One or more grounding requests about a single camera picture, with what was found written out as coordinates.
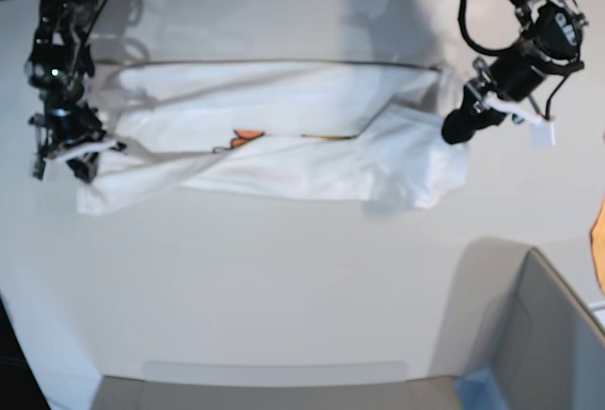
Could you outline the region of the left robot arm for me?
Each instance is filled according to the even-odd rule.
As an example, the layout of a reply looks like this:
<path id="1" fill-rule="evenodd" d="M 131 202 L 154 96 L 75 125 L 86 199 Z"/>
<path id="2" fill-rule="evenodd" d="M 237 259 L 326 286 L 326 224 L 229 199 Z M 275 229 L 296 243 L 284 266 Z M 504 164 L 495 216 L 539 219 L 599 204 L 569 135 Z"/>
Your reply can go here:
<path id="1" fill-rule="evenodd" d="M 506 118 L 528 124 L 535 144 L 553 146 L 554 117 L 550 106 L 540 108 L 534 91 L 550 76 L 566 82 L 584 69 L 581 46 L 588 21 L 576 0 L 508 0 L 519 23 L 519 36 L 504 48 L 486 48 L 471 38 L 467 26 L 468 0 L 459 0 L 458 28 L 476 53 L 475 76 L 463 87 L 459 108 L 441 128 L 449 145 L 465 144 L 485 128 Z"/>

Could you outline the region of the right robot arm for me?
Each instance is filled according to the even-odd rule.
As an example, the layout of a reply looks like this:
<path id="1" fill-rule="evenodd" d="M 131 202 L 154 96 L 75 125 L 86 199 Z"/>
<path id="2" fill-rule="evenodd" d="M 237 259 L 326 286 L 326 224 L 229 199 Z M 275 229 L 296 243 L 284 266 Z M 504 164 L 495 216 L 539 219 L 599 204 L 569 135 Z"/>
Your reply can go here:
<path id="1" fill-rule="evenodd" d="M 95 64 L 90 39 L 109 0 L 41 0 L 39 23 L 25 64 L 28 84 L 37 89 L 43 110 L 28 124 L 35 128 L 32 175 L 42 180 L 50 162 L 65 163 L 85 184 L 94 181 L 106 150 L 121 151 L 89 104 Z"/>

